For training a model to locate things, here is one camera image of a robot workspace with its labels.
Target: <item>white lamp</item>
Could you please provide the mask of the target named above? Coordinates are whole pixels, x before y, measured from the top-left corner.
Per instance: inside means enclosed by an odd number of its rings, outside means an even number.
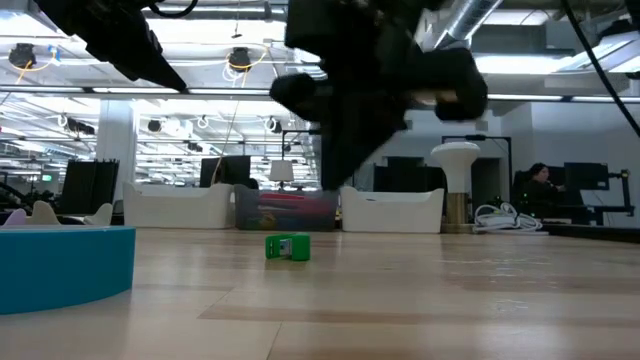
[[[293,181],[293,163],[288,160],[271,161],[269,180],[280,182],[280,187],[283,187],[285,181]]]
[[[451,142],[436,146],[431,156],[442,166],[447,177],[447,223],[460,225],[467,223],[467,201],[471,188],[471,164],[478,158],[480,147],[469,142]]]

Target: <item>blue bowl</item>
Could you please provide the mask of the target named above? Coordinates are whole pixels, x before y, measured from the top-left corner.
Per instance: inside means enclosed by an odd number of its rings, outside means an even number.
[[[135,243],[130,227],[0,230],[0,314],[78,305],[131,289]]]

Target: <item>cable bundle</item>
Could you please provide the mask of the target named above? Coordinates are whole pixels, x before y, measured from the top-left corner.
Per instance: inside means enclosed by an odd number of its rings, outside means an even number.
[[[538,232],[542,224],[533,217],[519,214],[509,203],[502,203],[500,208],[491,205],[482,205],[475,212],[476,233],[490,232],[494,234],[522,234],[522,235],[547,235],[546,232]]]

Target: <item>person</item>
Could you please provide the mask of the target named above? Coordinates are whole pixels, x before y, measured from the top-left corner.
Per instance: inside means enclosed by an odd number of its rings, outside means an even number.
[[[534,164],[529,169],[530,180],[524,185],[523,193],[530,203],[554,204],[560,201],[564,185],[556,186],[549,182],[549,168],[543,163]]]

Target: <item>green toy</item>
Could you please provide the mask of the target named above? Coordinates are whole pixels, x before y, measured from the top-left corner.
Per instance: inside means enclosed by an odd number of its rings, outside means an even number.
[[[293,261],[308,261],[311,259],[311,237],[305,233],[267,236],[264,249],[267,259],[286,257]]]

